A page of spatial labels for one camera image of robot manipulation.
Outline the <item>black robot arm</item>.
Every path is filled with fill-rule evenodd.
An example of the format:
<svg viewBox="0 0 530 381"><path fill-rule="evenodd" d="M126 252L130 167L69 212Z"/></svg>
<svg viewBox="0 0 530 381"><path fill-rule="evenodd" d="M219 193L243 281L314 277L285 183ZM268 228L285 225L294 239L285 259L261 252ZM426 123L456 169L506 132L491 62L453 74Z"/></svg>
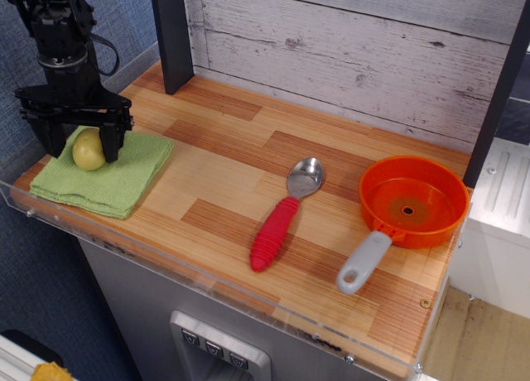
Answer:
<svg viewBox="0 0 530 381"><path fill-rule="evenodd" d="M99 130L105 159L118 159L133 128L129 99L105 89L95 44L111 42L95 35L93 7L86 0L7 0L14 5L30 37L46 83L14 91L20 114L46 152L58 157L65 148L64 126Z"/></svg>

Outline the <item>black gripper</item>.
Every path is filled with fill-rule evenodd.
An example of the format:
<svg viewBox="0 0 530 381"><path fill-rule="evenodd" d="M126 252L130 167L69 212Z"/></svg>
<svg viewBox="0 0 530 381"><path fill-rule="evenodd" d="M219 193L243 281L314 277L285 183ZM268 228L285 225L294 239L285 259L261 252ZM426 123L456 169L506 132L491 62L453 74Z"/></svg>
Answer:
<svg viewBox="0 0 530 381"><path fill-rule="evenodd" d="M66 144L62 124L94 126L107 163L118 160L125 131L133 128L129 99L105 89L96 67L87 62L74 68L46 68L46 83L18 88L22 117L46 152L59 157Z"/></svg>

